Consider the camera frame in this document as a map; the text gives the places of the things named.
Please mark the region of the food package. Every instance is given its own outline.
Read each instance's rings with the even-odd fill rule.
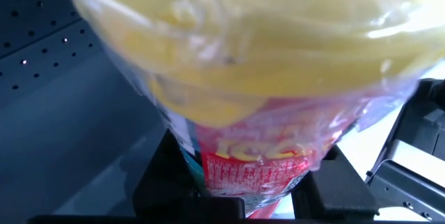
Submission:
[[[445,0],[73,0],[202,195],[284,197],[444,52]]]

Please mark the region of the plastic packaging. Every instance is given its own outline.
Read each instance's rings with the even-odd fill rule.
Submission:
[[[162,110],[202,193],[247,213],[406,100],[444,52],[445,0],[73,1]]]

